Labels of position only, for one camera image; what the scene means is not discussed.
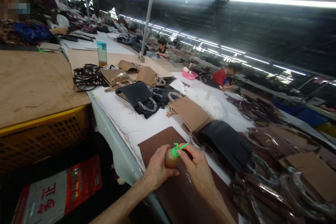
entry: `plastic-wrapped handle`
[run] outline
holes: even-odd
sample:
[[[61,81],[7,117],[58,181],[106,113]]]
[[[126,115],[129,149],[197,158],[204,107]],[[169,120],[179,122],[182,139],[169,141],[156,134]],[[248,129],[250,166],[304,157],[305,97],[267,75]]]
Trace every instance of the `plastic-wrapped handle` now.
[[[183,98],[180,94],[178,94],[178,93],[176,93],[176,92],[169,92],[168,93],[168,99],[172,102],[172,103],[174,103],[174,99],[172,98],[172,95],[175,95],[175,96],[177,96],[178,98]]]

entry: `black handbag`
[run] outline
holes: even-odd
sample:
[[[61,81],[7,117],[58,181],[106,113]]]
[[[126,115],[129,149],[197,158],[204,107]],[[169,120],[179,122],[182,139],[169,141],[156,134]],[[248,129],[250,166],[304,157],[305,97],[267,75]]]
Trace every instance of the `black handbag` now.
[[[131,85],[120,87],[115,91],[116,95],[131,104],[138,114],[143,114],[146,119],[155,114],[161,103],[153,99],[153,94],[147,85],[138,81]]]
[[[251,159],[252,145],[226,122],[211,121],[198,132],[198,140],[218,155],[225,168],[230,164],[230,170],[238,173],[245,170]]]

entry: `wooden board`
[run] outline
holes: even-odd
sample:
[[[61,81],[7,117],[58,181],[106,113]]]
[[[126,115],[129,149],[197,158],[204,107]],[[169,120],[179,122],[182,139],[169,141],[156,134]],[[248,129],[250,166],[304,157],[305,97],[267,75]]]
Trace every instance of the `wooden board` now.
[[[95,64],[98,65],[98,55],[97,52],[86,51],[86,50],[74,50],[68,49],[69,61],[71,63],[71,68],[81,68],[84,64]],[[139,60],[137,55],[129,54],[117,54],[117,53],[107,53],[107,64],[118,67],[120,60],[126,60],[128,62],[138,63],[142,66],[151,67],[160,77],[173,77],[173,75],[164,69],[162,66],[157,64],[151,58],[145,57],[145,62]],[[133,81],[137,79],[138,74],[129,75]]]
[[[91,103],[86,93],[73,90],[71,68],[63,54],[0,54],[0,128]]]

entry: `beige handbag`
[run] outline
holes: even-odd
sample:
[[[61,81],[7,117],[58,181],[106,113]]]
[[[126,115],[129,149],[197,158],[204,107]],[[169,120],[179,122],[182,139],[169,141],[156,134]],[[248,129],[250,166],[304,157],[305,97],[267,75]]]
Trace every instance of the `beige handbag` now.
[[[122,69],[102,69],[100,72],[110,85],[108,89],[105,89],[105,93],[126,86],[126,84],[133,84],[131,78]]]

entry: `woman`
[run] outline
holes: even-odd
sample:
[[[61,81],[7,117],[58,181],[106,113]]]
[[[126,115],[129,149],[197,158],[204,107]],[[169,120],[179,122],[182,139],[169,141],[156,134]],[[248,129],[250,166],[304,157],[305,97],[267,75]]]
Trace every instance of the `woman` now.
[[[154,48],[154,47],[149,47],[148,49],[151,51],[153,49],[155,49],[156,54],[160,55],[163,58],[169,59],[169,49],[166,46],[167,45],[167,41],[163,38],[159,39],[157,41],[157,43],[159,44],[158,48]]]

